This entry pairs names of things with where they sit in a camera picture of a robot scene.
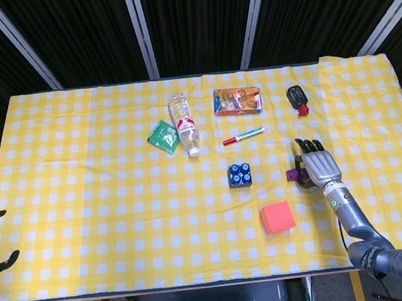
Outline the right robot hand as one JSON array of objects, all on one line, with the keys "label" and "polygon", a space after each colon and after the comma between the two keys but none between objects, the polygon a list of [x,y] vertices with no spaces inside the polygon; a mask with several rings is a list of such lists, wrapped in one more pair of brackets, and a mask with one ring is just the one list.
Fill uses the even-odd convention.
[{"label": "right robot hand", "polygon": [[295,169],[299,173],[296,183],[300,187],[322,189],[330,183],[342,181],[342,172],[321,142],[300,138],[296,138],[295,142],[301,149],[301,155],[295,157]]}]

